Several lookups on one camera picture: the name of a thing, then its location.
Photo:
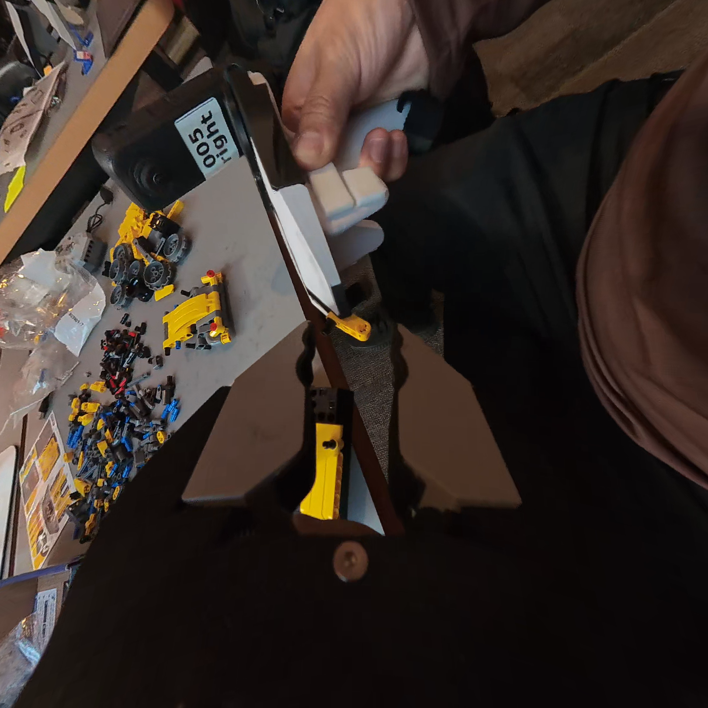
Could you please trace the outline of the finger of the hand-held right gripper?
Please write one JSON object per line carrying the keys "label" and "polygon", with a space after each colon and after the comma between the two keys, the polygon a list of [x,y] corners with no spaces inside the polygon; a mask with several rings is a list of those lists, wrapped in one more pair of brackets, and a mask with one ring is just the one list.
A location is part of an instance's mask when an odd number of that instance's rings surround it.
{"label": "finger of the hand-held right gripper", "polygon": [[304,184],[270,189],[282,238],[312,304],[323,314],[348,318],[351,306],[311,195]]}
{"label": "finger of the hand-held right gripper", "polygon": [[331,253],[338,273],[376,251],[383,240],[382,227],[373,220],[362,220],[341,234],[331,236]]}

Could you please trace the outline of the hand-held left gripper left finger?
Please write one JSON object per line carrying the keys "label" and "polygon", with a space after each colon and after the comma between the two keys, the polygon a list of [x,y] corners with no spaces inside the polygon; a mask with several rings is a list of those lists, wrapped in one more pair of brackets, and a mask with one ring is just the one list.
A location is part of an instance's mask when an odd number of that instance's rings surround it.
{"label": "hand-held left gripper left finger", "polygon": [[299,505],[316,472],[311,323],[298,325],[238,376],[216,418],[182,499],[248,505],[272,491]]}

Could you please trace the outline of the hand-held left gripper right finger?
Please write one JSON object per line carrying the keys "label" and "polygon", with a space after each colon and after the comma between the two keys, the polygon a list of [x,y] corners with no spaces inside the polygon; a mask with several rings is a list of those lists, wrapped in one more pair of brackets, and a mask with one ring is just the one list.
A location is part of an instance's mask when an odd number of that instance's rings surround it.
{"label": "hand-held left gripper right finger", "polygon": [[519,508],[520,493],[469,381],[403,326],[394,330],[390,355],[396,511]]}

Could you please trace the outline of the small yellow brick connector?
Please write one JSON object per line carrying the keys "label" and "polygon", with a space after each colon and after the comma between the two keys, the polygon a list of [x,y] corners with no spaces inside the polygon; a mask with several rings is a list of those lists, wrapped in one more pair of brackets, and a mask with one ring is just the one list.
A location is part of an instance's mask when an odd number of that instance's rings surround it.
{"label": "small yellow brick connector", "polygon": [[341,318],[333,312],[328,312],[326,314],[326,325],[330,328],[338,329],[340,332],[343,332],[350,338],[361,343],[369,341],[372,335],[371,324],[356,314]]}

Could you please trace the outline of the black and yellow brick assembly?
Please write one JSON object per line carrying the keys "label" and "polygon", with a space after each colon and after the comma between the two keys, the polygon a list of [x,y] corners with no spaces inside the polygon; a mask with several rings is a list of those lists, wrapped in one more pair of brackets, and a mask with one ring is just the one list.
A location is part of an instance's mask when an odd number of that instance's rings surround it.
{"label": "black and yellow brick assembly", "polygon": [[313,386],[309,397],[316,434],[315,476],[296,511],[318,520],[343,520],[348,513],[353,394]]}

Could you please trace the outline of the person's right forearm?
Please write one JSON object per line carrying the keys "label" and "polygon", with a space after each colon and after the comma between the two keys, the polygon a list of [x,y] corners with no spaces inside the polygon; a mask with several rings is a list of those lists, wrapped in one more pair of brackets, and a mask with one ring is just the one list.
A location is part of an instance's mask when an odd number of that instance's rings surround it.
{"label": "person's right forearm", "polygon": [[410,1],[428,59],[428,90],[446,99],[477,42],[514,31],[546,1]]}

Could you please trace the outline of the person's right hand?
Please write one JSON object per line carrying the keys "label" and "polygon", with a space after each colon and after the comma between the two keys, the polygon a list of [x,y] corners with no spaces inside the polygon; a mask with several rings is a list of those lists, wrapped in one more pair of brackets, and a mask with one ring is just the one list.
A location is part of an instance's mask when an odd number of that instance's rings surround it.
{"label": "person's right hand", "polygon": [[407,1],[323,1],[282,93],[292,153],[307,172],[336,157],[350,113],[428,87],[430,67]]}

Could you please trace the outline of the yellow and grey brick module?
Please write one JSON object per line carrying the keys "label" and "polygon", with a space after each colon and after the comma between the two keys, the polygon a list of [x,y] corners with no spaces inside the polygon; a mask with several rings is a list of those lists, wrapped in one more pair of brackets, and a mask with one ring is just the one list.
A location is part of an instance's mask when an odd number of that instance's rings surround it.
{"label": "yellow and grey brick module", "polygon": [[234,320],[222,272],[208,270],[201,286],[183,291],[185,300],[163,317],[163,350],[211,350],[232,341]]}

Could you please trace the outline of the pile of loose brick pieces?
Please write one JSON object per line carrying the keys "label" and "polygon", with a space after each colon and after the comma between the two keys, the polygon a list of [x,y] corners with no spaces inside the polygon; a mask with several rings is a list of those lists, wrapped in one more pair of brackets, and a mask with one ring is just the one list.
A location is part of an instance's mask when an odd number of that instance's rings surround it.
{"label": "pile of loose brick pieces", "polygon": [[74,481],[65,515],[74,539],[92,541],[128,483],[171,437],[181,413],[176,379],[151,382],[164,356],[146,342],[146,322],[124,313],[100,342],[98,379],[70,400],[65,461]]}

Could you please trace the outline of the crumpled clear plastic bags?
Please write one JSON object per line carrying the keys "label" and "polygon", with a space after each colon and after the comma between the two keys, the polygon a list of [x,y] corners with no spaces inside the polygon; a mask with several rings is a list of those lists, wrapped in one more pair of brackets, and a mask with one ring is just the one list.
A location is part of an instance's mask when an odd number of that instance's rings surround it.
{"label": "crumpled clear plastic bags", "polygon": [[1,267],[1,353],[29,354],[9,395],[15,420],[64,385],[106,306],[97,279],[55,251],[26,253]]}

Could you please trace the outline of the yellow printed leaflet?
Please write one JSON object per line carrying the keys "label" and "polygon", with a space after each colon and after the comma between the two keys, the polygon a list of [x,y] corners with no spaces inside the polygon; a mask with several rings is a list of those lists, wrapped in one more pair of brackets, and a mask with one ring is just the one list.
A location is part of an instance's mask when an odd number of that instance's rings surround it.
{"label": "yellow printed leaflet", "polygon": [[47,565],[67,522],[76,491],[66,449],[53,412],[48,413],[19,474],[32,570]]}

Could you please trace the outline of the person's brown shirt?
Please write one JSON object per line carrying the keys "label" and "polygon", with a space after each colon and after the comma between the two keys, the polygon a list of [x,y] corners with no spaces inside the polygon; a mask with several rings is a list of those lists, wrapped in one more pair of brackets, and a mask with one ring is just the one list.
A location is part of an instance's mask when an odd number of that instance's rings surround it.
{"label": "person's brown shirt", "polygon": [[577,266],[580,348],[635,443],[707,487],[707,57],[634,137]]}

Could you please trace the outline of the white flat device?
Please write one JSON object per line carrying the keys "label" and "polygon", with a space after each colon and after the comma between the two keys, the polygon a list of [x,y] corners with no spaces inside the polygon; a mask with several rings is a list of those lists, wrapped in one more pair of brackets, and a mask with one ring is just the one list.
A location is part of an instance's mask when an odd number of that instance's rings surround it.
{"label": "white flat device", "polygon": [[12,528],[17,447],[10,445],[1,451],[1,577],[8,553]]}

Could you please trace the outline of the blue cardboard box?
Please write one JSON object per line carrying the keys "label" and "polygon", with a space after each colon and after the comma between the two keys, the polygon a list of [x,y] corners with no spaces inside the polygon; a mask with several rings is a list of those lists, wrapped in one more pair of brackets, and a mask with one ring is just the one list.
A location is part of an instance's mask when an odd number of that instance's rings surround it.
{"label": "blue cardboard box", "polygon": [[1,706],[26,707],[35,675],[83,556],[1,581]]}

